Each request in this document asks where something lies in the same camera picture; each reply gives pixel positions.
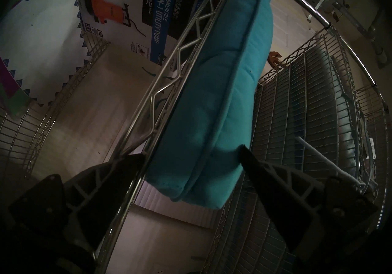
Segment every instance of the beige floor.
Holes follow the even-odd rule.
[[[54,172],[63,182],[107,159],[154,79],[158,66],[110,45],[61,111],[42,147],[33,177]]]

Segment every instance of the cardboard box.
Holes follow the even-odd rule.
[[[84,30],[162,65],[203,0],[78,0]],[[170,63],[173,70],[175,58]]]

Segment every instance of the white rod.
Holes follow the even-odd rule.
[[[320,153],[318,150],[316,150],[313,146],[311,146],[309,143],[307,143],[304,139],[301,137],[296,137],[295,138],[299,143],[301,143],[304,147],[307,149],[311,150],[313,153],[316,154],[317,157],[319,157],[322,161],[324,161],[330,168],[334,169],[341,175],[350,178],[353,182],[355,182],[358,185],[364,185],[365,183],[363,181],[358,181],[355,179],[353,176],[350,174],[346,173],[342,169],[340,169],[335,163],[333,163],[331,160],[329,160],[327,157],[325,157],[322,153]]]

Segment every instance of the everbilt logo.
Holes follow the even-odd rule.
[[[174,6],[173,18],[178,19],[179,8],[181,7],[182,0],[176,0],[176,5]]]

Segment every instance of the barcode label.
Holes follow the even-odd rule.
[[[92,27],[92,33],[93,33],[93,34],[96,34],[97,36],[100,36],[101,38],[104,37],[104,35],[102,34],[102,31],[100,31],[100,30],[97,29],[97,28]]]

